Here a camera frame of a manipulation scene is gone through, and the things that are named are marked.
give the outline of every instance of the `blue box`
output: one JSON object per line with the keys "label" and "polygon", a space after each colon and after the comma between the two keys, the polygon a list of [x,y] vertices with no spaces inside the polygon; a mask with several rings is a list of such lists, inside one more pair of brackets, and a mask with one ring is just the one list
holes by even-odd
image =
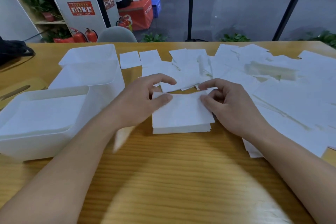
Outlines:
{"label": "blue box", "polygon": [[161,3],[160,0],[152,0],[152,7],[153,7],[153,17],[158,18],[159,13],[161,11]]}

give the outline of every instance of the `gray floor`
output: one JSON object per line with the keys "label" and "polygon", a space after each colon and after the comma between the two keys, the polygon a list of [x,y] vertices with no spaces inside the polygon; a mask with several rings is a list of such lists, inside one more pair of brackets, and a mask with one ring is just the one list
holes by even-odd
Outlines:
{"label": "gray floor", "polygon": [[[194,0],[192,38],[218,41],[225,33],[246,35],[253,41],[270,41],[290,0]],[[159,18],[142,34],[167,36],[167,41],[185,41],[189,0],[161,0]],[[299,0],[280,40],[296,40],[307,32],[336,31],[335,0]]]}

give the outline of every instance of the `black bag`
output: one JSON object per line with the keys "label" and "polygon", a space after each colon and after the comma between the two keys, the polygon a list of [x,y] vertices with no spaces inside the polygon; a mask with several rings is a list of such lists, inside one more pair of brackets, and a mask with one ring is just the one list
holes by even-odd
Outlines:
{"label": "black bag", "polygon": [[0,37],[0,66],[20,57],[34,56],[35,52],[23,41],[5,41]]}

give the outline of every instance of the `white wall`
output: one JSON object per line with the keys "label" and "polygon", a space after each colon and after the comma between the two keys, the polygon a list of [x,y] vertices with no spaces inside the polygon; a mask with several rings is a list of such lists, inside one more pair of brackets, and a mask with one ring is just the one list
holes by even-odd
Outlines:
{"label": "white wall", "polygon": [[[38,34],[18,0],[0,0],[0,36],[4,40],[26,40]],[[41,36],[27,42],[38,43]]]}

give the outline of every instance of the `hand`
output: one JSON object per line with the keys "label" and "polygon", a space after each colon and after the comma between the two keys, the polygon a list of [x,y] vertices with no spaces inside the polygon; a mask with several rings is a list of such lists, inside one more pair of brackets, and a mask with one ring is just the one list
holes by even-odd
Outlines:
{"label": "hand", "polygon": [[202,95],[200,99],[231,133],[247,139],[260,134],[265,126],[270,126],[240,84],[212,79],[199,85],[200,90],[211,87],[218,89],[207,96]]}
{"label": "hand", "polygon": [[154,86],[159,82],[176,84],[173,78],[161,73],[137,78],[102,111],[102,115],[117,129],[138,125],[173,98],[163,94],[151,99],[154,91],[162,92]]}

